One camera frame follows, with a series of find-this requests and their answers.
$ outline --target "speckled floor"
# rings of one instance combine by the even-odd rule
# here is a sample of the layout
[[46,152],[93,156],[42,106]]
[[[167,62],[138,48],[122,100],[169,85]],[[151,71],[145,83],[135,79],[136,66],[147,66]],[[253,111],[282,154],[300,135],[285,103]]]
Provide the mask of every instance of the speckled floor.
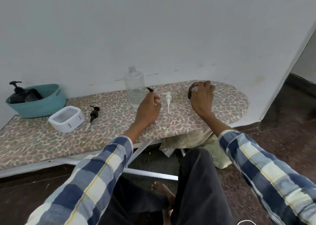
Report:
[[[316,183],[316,98],[284,85],[260,124],[238,129]],[[178,153],[167,159],[160,151],[145,151],[130,167],[176,175],[177,157],[181,159]],[[62,165],[0,179],[0,224],[24,224],[29,214],[70,176],[72,170],[73,166]],[[257,225],[272,224],[233,165],[218,170],[218,174],[237,221],[250,219]],[[150,189],[155,180],[126,176],[145,189]],[[176,182],[163,182],[176,191]],[[136,215],[134,221],[142,225],[162,224],[162,214],[142,213]]]

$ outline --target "white metal frame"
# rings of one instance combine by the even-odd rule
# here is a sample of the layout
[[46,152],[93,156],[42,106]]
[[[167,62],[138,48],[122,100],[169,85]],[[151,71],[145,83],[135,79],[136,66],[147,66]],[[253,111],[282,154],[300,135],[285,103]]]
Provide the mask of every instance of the white metal frame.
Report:
[[[178,176],[173,176],[173,175],[168,175],[168,174],[163,174],[163,173],[156,173],[156,172],[149,172],[149,171],[143,171],[143,170],[137,170],[137,169],[132,169],[128,168],[128,165],[135,159],[137,158],[138,155],[141,154],[142,151],[146,147],[152,144],[157,144],[160,143],[161,139],[156,139],[153,141],[148,141],[148,142],[142,142],[142,143],[136,143],[134,144],[134,148],[138,148],[131,156],[129,159],[127,165],[123,169],[123,172],[125,173],[131,173],[131,174],[136,174],[136,175],[142,175],[142,176],[148,176],[148,177],[154,177],[154,178],[160,178],[160,179],[170,179],[170,180],[178,180]],[[37,171],[43,168],[48,168],[48,167],[54,167],[62,164],[71,164],[71,165],[77,165],[82,159],[84,159],[87,155],[90,154],[96,154],[100,151],[94,151],[94,152],[88,152],[84,154],[79,154],[79,155],[73,155],[65,158],[57,158],[53,160],[48,160],[48,161],[42,161],[38,163],[32,163],[28,165],[23,165],[20,167],[14,167],[6,170],[0,170],[0,178],[12,176],[12,175],[17,175],[21,173],[26,173],[26,172],[32,172],[32,171]]]

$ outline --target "white rectangular holder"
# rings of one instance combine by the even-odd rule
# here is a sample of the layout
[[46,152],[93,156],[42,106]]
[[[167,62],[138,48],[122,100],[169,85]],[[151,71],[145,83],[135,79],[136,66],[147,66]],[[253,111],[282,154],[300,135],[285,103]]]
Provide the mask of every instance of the white rectangular holder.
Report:
[[69,133],[85,120],[80,108],[67,106],[51,115],[48,121],[52,126],[62,133]]

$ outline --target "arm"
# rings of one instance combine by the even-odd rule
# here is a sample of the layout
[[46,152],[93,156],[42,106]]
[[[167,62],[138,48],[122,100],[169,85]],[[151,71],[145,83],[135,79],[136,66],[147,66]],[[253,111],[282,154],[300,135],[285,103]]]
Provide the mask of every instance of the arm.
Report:
[[135,122],[96,155],[89,155],[71,176],[29,217],[27,225],[95,225],[105,211],[115,183],[133,153],[133,143],[158,117],[159,97],[148,93]]
[[211,112],[214,86],[197,83],[191,104],[277,224],[316,224],[316,186],[263,150],[248,135],[231,130]]

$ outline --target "leopard print fabric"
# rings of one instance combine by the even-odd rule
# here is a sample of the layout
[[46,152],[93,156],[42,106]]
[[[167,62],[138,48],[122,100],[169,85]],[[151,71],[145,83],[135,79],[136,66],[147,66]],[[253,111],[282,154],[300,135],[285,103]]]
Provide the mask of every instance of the leopard print fabric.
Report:
[[[148,127],[138,142],[160,139],[206,129],[187,98],[188,88],[196,81],[152,86],[161,96],[162,107],[156,125]],[[247,113],[249,102],[246,95],[234,86],[213,82],[213,112],[226,124],[238,121]],[[172,93],[170,113],[163,93]],[[67,105],[79,107],[86,120],[69,133],[55,130],[48,117],[24,119],[14,116],[0,131],[0,170],[40,161],[67,157],[101,150],[112,138],[124,133],[134,121],[136,109],[129,105],[125,90],[88,95],[67,100]],[[89,130],[85,131],[89,105],[101,108]]]

